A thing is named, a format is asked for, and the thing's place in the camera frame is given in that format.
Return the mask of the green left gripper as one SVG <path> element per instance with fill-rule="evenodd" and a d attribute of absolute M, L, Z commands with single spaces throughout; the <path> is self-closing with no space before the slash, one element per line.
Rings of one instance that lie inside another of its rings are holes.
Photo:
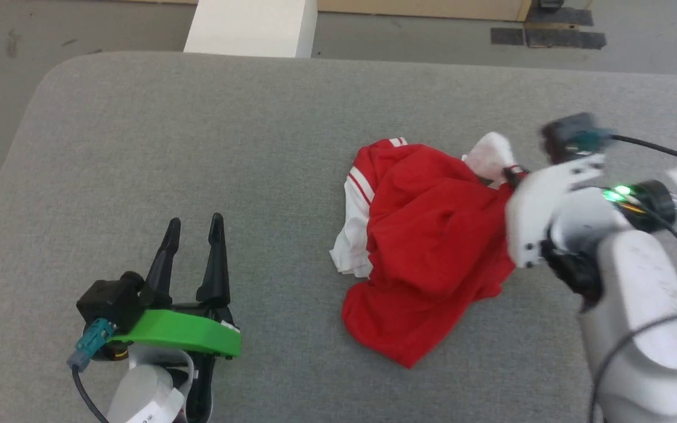
<path fill-rule="evenodd" d="M 169 294 L 173 259 L 179 249 L 181 221 L 174 217 L 156 252 L 140 290 L 140 306 L 110 306 L 106 319 L 116 325 L 109 341 L 180 349 L 188 353 L 236 358 L 241 354 L 242 335 L 229 311 L 229 269 L 224 217 L 212 215 L 209 229 L 209 258 L 196 300 L 177 304 Z"/>

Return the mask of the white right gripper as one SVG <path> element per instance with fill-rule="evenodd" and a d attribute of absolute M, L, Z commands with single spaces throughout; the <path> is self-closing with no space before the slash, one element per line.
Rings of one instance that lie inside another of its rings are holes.
<path fill-rule="evenodd" d="M 589 155 L 531 173 L 522 166 L 503 169 L 505 182 L 516 187 L 505 209 L 508 254 L 516 267 L 540 260 L 538 245 L 554 212 L 573 187 L 602 176 L 604 165 L 605 155 Z"/>

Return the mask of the red and white garment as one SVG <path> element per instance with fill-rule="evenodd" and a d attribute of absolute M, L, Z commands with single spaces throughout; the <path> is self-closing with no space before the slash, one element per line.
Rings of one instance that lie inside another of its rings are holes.
<path fill-rule="evenodd" d="M 329 252 L 339 273 L 357 279 L 341 318 L 358 343 L 411 369 L 470 305 L 500 294 L 515 270 L 507 171 L 527 174 L 497 132 L 460 157 L 403 137 L 358 150 Z"/>

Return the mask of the black floor tape patch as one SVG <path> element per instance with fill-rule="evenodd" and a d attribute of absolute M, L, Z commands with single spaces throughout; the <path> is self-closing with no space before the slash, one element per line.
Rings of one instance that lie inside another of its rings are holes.
<path fill-rule="evenodd" d="M 522 28 L 491 28 L 492 45 L 522 46 L 525 43 Z"/>
<path fill-rule="evenodd" d="M 532 8 L 527 14 L 525 22 L 540 22 L 541 24 L 567 24 L 569 26 L 594 26 L 594 17 L 591 10 L 577 8 L 542 9 Z"/>
<path fill-rule="evenodd" d="M 581 32 L 576 29 L 525 29 L 524 35 L 530 48 L 602 50 L 607 44 L 604 33 Z"/>

